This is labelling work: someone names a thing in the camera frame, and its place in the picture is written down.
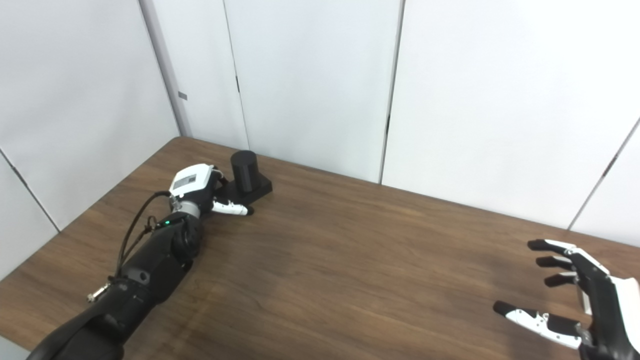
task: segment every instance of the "black cylindrical object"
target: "black cylindrical object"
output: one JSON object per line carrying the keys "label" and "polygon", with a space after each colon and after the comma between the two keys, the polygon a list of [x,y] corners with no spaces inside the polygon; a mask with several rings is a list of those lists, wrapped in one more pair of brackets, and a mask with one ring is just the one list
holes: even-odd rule
{"label": "black cylindrical object", "polygon": [[240,192],[250,193],[260,187],[258,158],[255,152],[242,150],[231,155],[231,166],[234,170],[237,189]]}

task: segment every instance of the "white wall panel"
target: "white wall panel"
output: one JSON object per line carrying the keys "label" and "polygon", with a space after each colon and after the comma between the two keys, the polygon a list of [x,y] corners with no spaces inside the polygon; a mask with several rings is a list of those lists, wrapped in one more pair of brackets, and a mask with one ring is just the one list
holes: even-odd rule
{"label": "white wall panel", "polygon": [[247,149],[223,0],[145,0],[161,61],[184,107],[187,135]]}
{"label": "white wall panel", "polygon": [[377,181],[399,0],[227,0],[251,150]]}
{"label": "white wall panel", "polygon": [[635,132],[572,230],[640,247],[640,133]]}
{"label": "white wall panel", "polygon": [[137,1],[2,1],[0,44],[0,143],[59,227],[177,135]]}
{"label": "white wall panel", "polygon": [[57,232],[0,156],[0,279],[4,279]]}
{"label": "white wall panel", "polygon": [[407,0],[383,184],[568,227],[640,114],[639,12]]}

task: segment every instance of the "metal connector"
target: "metal connector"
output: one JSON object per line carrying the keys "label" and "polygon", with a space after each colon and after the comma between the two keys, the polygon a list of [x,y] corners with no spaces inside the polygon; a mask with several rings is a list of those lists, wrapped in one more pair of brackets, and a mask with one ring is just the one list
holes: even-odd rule
{"label": "metal connector", "polygon": [[86,301],[91,303],[91,302],[96,302],[98,301],[98,298],[111,286],[110,282],[107,282],[103,287],[99,288],[95,293],[91,293],[89,295],[86,296]]}

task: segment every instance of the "wooden table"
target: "wooden table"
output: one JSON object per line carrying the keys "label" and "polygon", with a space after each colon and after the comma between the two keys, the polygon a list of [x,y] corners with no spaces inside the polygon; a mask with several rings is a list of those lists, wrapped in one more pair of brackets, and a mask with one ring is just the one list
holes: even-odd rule
{"label": "wooden table", "polygon": [[[0,282],[0,335],[33,348],[104,284],[133,215],[176,171],[233,149],[176,138]],[[574,318],[525,243],[578,243],[618,276],[640,249],[259,157],[274,192],[250,218],[215,216],[189,275],[126,344],[126,359],[577,359],[492,311]],[[157,201],[148,214],[165,215]]]}

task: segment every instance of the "robotic arm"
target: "robotic arm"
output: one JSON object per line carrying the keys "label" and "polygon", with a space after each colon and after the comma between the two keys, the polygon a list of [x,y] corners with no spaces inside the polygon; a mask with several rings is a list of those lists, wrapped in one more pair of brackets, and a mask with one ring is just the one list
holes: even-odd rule
{"label": "robotic arm", "polygon": [[585,329],[578,321],[518,308],[496,301],[493,310],[540,336],[579,351],[582,360],[640,360],[640,290],[633,279],[612,276],[608,269],[574,244],[532,240],[531,250],[560,256],[538,258],[540,267],[565,272],[547,277],[549,287],[576,284],[585,313],[593,322]]}
{"label": "robotic arm", "polygon": [[[251,215],[248,203],[271,191],[271,182],[257,171],[255,154],[238,152],[232,162],[234,157],[235,184],[215,166],[199,164],[178,172],[168,192],[155,193],[129,228],[114,276],[87,297],[93,304],[44,338],[28,360],[121,360],[124,343],[191,269],[200,251],[201,217],[212,212]],[[248,169],[246,163],[238,165],[238,159],[249,162],[250,171],[236,172]],[[234,203],[229,195],[244,204]],[[151,237],[125,262],[143,234],[125,253],[126,239],[146,205],[158,196],[170,198],[172,212],[147,226]]]}

